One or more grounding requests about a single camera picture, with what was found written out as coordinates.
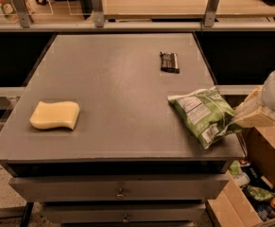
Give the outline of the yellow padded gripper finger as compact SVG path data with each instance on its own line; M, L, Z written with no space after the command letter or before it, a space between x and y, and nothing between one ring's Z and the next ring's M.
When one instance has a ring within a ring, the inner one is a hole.
M242 128L275 126L275 111L268 107L259 106L254 111L238 113L233 122Z
M244 101L235 108L235 116L242 117L256 111L263 105L262 100L263 86L257 86L251 93L244 99Z

